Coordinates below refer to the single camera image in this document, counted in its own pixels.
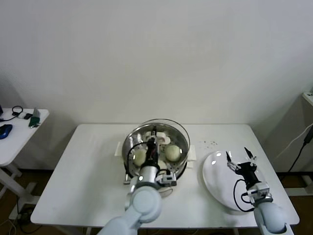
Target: cable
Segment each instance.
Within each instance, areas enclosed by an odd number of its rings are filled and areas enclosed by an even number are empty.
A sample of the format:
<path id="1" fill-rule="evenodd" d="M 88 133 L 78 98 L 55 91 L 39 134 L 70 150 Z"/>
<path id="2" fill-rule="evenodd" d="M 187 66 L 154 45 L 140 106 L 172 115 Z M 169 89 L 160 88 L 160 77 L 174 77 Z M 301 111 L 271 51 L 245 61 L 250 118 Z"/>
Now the cable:
<path id="1" fill-rule="evenodd" d="M 241 200 L 242 200 L 244 203 L 251 204 L 251 202 L 246 201 L 246 200 L 244 199 L 244 196 L 247 196 L 247 195 L 245 195 L 244 193 L 241 194 Z"/>
<path id="2" fill-rule="evenodd" d="M 5 224 L 6 222 L 9 222 L 9 223 L 11 224 L 11 228 L 10 228 L 10 230 L 9 230 L 9 235 L 11 235 L 11 230 L 12 230 L 12 228 L 14 228 L 14 230 L 15 230 L 14 235 L 16 235 L 17 230 L 16 230 L 16 227 L 15 227 L 15 225 L 12 223 L 11 220 L 9 220 L 9 219 L 5 220 L 4 222 L 2 222 L 2 223 L 0 224 L 0 226 L 2 226 L 3 224 Z"/>
<path id="3" fill-rule="evenodd" d="M 284 150 L 281 151 L 280 154 L 278 154 L 278 155 L 273 159 L 273 161 L 276 160 L 277 158 L 279 158 L 279 157 L 290 147 L 290 145 L 291 145 L 293 142 L 295 142 L 297 139 L 299 139 L 304 133 L 306 133 L 306 131 L 307 131 L 311 126 L 313 126 L 313 123 L 310 124 L 309 126 L 307 126 L 307 127 L 305 128 L 305 130 L 304 130 L 300 135 L 298 135 L 296 138 L 294 138 L 294 139 L 287 145 L 287 147 L 284 148 Z"/>
<path id="4" fill-rule="evenodd" d="M 18 209 L 18 215 L 21 215 L 21 217 L 17 220 L 18 222 L 18 225 L 22 231 L 22 233 L 24 234 L 33 234 L 35 233 L 36 231 L 38 231 L 42 225 L 40 225 L 38 228 L 36 228 L 35 230 L 33 231 L 25 231 L 24 228 L 22 227 L 22 225 L 27 225 L 27 224 L 30 224 L 31 221 L 30 221 L 30 216 L 31 214 L 33 213 L 33 208 L 26 208 L 26 209 L 23 209 L 22 211 L 19 210 L 19 198 L 18 196 L 16 196 L 16 204 L 17 204 L 17 209 Z"/>
<path id="5" fill-rule="evenodd" d="M 235 192 L 236 192 L 236 186 L 237 186 L 237 184 L 238 184 L 239 181 L 244 181 L 244 180 L 243 180 L 243 179 L 239 179 L 239 180 L 237 180 L 236 183 L 235 183 L 234 190 L 233 190 L 233 197 L 234 197 L 235 204 L 236 204 L 236 206 L 238 207 L 238 209 L 241 210 L 242 212 L 252 212 L 252 211 L 254 210 L 254 208 L 251 208 L 251 209 L 249 209 L 249 210 L 243 210 L 243 209 L 238 205 L 238 203 L 237 203 L 237 201 L 236 201 Z"/>
<path id="6" fill-rule="evenodd" d="M 169 169 L 160 169 L 156 172 L 156 176 L 161 172 L 161 171 L 165 171 L 167 175 L 171 174 L 171 171 Z"/>
<path id="7" fill-rule="evenodd" d="M 21 111 L 15 112 L 14 109 L 16 109 L 16 108 L 20 108 Z M 14 106 L 14 107 L 12 108 L 12 113 L 15 114 L 14 117 L 12 117 L 12 118 L 10 118 L 10 119 L 3 119 L 3 118 L 0 118 L 0 122 L 13 120 L 13 119 L 16 118 L 18 115 L 20 115 L 23 111 L 24 111 L 24 109 L 23 109 L 22 106 L 16 105 L 16 106 Z"/>
<path id="8" fill-rule="evenodd" d="M 302 147 L 301 147 L 301 149 L 300 149 L 300 151 L 299 151 L 299 153 L 298 153 L 297 158 L 294 160 L 293 164 L 291 165 L 291 167 L 290 167 L 290 169 L 287 171 L 287 173 L 291 172 L 293 166 L 294 166 L 294 165 L 296 164 L 296 162 L 298 161 L 298 159 L 299 159 L 299 157 L 300 157 L 300 155 L 301 155 L 301 153 L 302 153 L 302 150 L 303 150 L 303 148 L 304 148 L 306 145 L 307 145 L 307 144 L 304 142 L 303 145 L 302 145 Z"/>

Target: stainless steel pot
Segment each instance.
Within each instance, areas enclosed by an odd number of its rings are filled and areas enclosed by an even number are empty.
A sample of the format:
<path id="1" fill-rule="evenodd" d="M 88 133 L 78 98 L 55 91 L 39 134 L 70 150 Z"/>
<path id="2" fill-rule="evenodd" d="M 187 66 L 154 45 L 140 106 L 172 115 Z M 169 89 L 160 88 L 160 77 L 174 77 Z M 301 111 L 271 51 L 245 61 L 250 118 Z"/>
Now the stainless steel pot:
<path id="1" fill-rule="evenodd" d="M 130 177 L 138 176 L 140 167 L 134 164 L 134 152 L 137 149 L 147 149 L 145 142 L 145 134 L 151 132 L 153 127 L 156 126 L 158 132 L 163 132 L 170 138 L 170 143 L 177 145 L 180 148 L 180 157 L 178 161 L 171 162 L 165 157 L 166 145 L 159 145 L 159 160 L 165 162 L 166 167 L 171 172 L 176 174 L 178 179 L 184 172 L 187 165 L 187 154 L 190 147 L 190 139 L 187 131 L 179 123 L 169 119 L 153 119 L 146 121 L 134 129 L 125 139 L 122 155 L 124 159 L 124 166 L 129 167 Z"/>

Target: floor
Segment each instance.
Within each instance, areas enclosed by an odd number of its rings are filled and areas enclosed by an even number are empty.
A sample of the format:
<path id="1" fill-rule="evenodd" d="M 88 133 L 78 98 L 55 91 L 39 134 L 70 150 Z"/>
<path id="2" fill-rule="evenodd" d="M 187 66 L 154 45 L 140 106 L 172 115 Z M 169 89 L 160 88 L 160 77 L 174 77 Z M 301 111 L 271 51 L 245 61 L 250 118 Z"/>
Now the floor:
<path id="1" fill-rule="evenodd" d="M 27 186 L 29 182 L 38 182 L 36 188 L 33 191 L 34 195 L 41 195 L 43 192 L 49 178 L 51 176 L 50 172 L 23 172 L 23 176 L 17 178 L 16 181 L 20 183 L 23 187 Z M 288 176 L 283 180 L 283 185 L 286 188 L 296 188 L 303 187 L 304 182 L 301 177 L 298 176 Z M 291 201 L 296 208 L 300 223 L 293 226 L 293 232 L 295 235 L 312 235 L 313 234 L 313 196 L 310 197 L 291 197 Z M 12 211 L 16 203 L 15 195 L 8 191 L 0 199 L 0 224 L 8 219 L 10 212 Z M 0 225 L 0 235 L 8 235 L 11 229 L 11 224 L 6 222 Z M 38 226 L 34 224 L 25 225 L 23 227 L 25 232 L 30 232 L 37 229 Z M 86 231 L 86 228 L 78 228 L 81 231 Z M 99 229 L 93 229 L 91 234 L 95 235 Z M 24 233 L 17 228 L 16 235 L 23 235 Z M 62 232 L 58 231 L 51 226 L 42 226 L 33 235 L 64 235 Z M 139 235 L 234 235 L 232 229 L 220 229 L 220 230 L 146 230 L 140 229 Z M 260 235 L 258 229 L 239 229 L 240 235 Z"/>

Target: power cord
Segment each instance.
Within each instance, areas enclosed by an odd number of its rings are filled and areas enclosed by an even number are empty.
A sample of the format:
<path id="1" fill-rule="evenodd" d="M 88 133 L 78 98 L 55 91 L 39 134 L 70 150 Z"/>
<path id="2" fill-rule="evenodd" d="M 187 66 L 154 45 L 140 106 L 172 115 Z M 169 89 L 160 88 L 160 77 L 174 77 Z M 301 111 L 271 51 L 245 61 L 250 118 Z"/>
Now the power cord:
<path id="1" fill-rule="evenodd" d="M 17 230 L 16 230 L 16 227 L 15 227 L 14 223 L 12 223 L 11 220 L 9 220 L 9 219 L 5 220 L 4 222 L 2 222 L 2 223 L 0 224 L 0 227 L 1 227 L 3 224 L 5 224 L 6 222 L 9 222 L 9 223 L 11 224 L 11 228 L 10 228 L 8 234 L 11 235 L 11 230 L 12 230 L 12 228 L 14 228 L 14 235 L 16 235 Z"/>
<path id="2" fill-rule="evenodd" d="M 300 157 L 300 155 L 301 155 L 301 153 L 302 153 L 303 148 L 304 148 L 306 145 L 307 145 L 307 144 L 304 142 L 303 145 L 302 145 L 302 147 L 301 147 L 301 149 L 300 149 L 300 151 L 299 151 L 299 153 L 298 153 L 297 158 L 294 160 L 293 164 L 291 165 L 291 167 L 290 167 L 290 169 L 287 171 L 287 173 L 289 173 L 289 172 L 292 170 L 292 168 L 294 167 L 294 165 L 295 165 L 296 162 L 298 161 L 298 159 L 299 159 L 299 157 Z"/>
<path id="3" fill-rule="evenodd" d="M 238 209 L 241 210 L 242 212 L 252 212 L 254 210 L 254 208 L 251 208 L 249 210 L 244 210 L 237 203 L 236 196 L 235 196 L 236 195 L 236 186 L 237 186 L 238 182 L 240 182 L 240 181 L 244 181 L 244 180 L 243 179 L 237 180 L 236 183 L 235 183 L 235 186 L 234 186 L 234 190 L 233 190 L 233 197 L 234 197 L 235 204 L 238 207 Z M 247 201 L 245 201 L 243 199 L 243 196 L 244 196 L 244 193 L 241 195 L 241 199 L 243 200 L 243 202 L 247 203 Z"/>
<path id="4" fill-rule="evenodd" d="M 290 141 L 290 143 L 287 145 L 287 147 L 284 148 L 284 150 L 281 151 L 273 160 L 276 160 L 277 158 L 279 158 L 279 157 L 291 146 L 291 144 L 292 144 L 293 142 L 295 142 L 297 139 L 299 139 L 299 138 L 300 138 L 304 133 L 306 133 L 306 131 L 307 131 L 310 127 L 312 127 L 312 126 L 313 126 L 313 123 L 310 124 L 309 126 L 307 126 L 307 127 L 305 128 L 305 130 L 304 130 L 300 135 L 298 135 L 296 138 L 294 138 L 292 141 Z"/>
<path id="5" fill-rule="evenodd" d="M 248 194 L 247 194 L 247 193 L 241 194 L 241 200 L 242 200 L 244 203 L 251 204 L 251 202 L 246 201 L 246 200 L 244 199 L 244 196 L 248 196 Z"/>
<path id="6" fill-rule="evenodd" d="M 16 108 L 20 108 L 21 110 L 20 110 L 19 112 L 16 112 L 16 111 L 14 111 Z M 24 109 L 23 109 L 22 106 L 16 105 L 16 106 L 14 106 L 14 107 L 12 108 L 12 115 L 13 115 L 13 117 L 10 118 L 10 119 L 3 119 L 3 118 L 0 118 L 0 122 L 13 120 L 13 119 L 15 119 L 18 115 L 20 115 L 23 111 L 24 111 Z"/>
<path id="7" fill-rule="evenodd" d="M 303 140 L 303 144 L 302 144 L 302 147 L 300 148 L 300 151 L 298 153 L 298 156 L 296 157 L 296 159 L 294 160 L 293 164 L 291 165 L 291 167 L 289 168 L 289 170 L 287 171 L 287 173 L 291 172 L 292 168 L 294 167 L 294 165 L 296 164 L 296 162 L 298 161 L 301 153 L 302 153 L 302 150 L 303 148 L 309 144 L 311 142 L 311 140 L 313 139 L 313 126 L 311 127 L 311 129 L 309 130 L 309 132 L 307 133 L 307 135 L 305 136 L 304 140 Z"/>
<path id="8" fill-rule="evenodd" d="M 24 228 L 23 228 L 23 225 L 28 225 L 28 224 L 31 223 L 30 216 L 31 216 L 31 214 L 34 211 L 34 208 L 26 208 L 26 209 L 23 209 L 22 211 L 20 211 L 19 210 L 19 198 L 18 198 L 18 196 L 16 196 L 16 203 L 17 203 L 17 209 L 18 209 L 18 219 L 17 219 L 17 222 L 18 222 L 18 225 L 19 225 L 22 233 L 24 233 L 24 234 L 33 234 L 36 231 L 38 231 L 42 227 L 42 225 L 40 225 L 38 228 L 36 228 L 35 230 L 30 231 L 30 232 L 29 231 L 25 231 Z"/>

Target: white table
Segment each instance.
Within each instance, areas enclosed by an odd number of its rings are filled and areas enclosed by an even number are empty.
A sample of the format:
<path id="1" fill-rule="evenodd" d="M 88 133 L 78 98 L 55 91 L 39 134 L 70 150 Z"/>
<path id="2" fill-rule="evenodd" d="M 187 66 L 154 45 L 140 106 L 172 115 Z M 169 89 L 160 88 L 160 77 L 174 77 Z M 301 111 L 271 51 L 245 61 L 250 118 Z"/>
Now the white table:
<path id="1" fill-rule="evenodd" d="M 33 113 L 33 109 L 24 109 L 24 112 Z M 39 109 L 41 113 L 40 122 L 43 123 L 49 115 L 49 111 L 46 109 Z M 3 109 L 1 118 L 12 118 L 11 109 Z M 3 184 L 3 188 L 0 192 L 0 197 L 4 194 L 6 189 L 13 191 L 19 196 L 19 208 L 22 209 L 25 204 L 36 204 L 39 197 L 31 195 L 36 183 L 32 182 L 26 188 L 20 186 L 14 181 L 15 176 L 21 176 L 22 173 L 12 163 L 18 153 L 27 144 L 29 139 L 38 130 L 37 128 L 29 128 L 29 120 L 14 118 L 11 121 L 0 122 L 0 126 L 4 124 L 12 124 L 13 129 L 5 139 L 0 140 L 0 167 L 6 167 L 12 172 L 12 175 L 7 175 L 2 169 L 0 169 L 0 183 Z M 9 216 L 9 219 L 15 219 L 17 216 L 17 207 L 15 207 Z"/>
<path id="2" fill-rule="evenodd" d="M 274 202 L 290 224 L 299 217 L 274 169 L 248 125 L 183 125 L 197 161 L 186 169 L 174 192 L 162 200 L 160 217 L 143 228 L 256 227 L 253 213 L 227 209 L 207 191 L 202 178 L 205 157 L 216 150 L 247 147 L 258 156 L 258 167 L 270 186 Z M 137 125 L 82 124 L 73 134 L 31 216 L 36 224 L 103 227 L 124 213 L 129 186 L 125 169 L 114 152 Z"/>

